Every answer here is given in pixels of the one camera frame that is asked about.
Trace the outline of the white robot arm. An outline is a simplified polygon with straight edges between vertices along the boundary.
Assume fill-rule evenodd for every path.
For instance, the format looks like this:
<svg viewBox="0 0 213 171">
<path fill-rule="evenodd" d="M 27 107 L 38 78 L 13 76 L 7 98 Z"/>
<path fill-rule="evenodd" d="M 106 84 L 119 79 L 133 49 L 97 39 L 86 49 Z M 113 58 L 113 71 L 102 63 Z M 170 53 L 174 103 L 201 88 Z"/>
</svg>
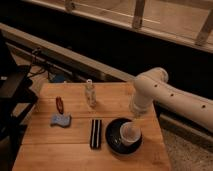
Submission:
<svg viewBox="0 0 213 171">
<path fill-rule="evenodd" d="M 213 133 L 213 100 L 177 89 L 168 84 L 168 79 L 167 71 L 161 67 L 137 75 L 130 110 L 141 116 L 157 101 Z"/>
</svg>

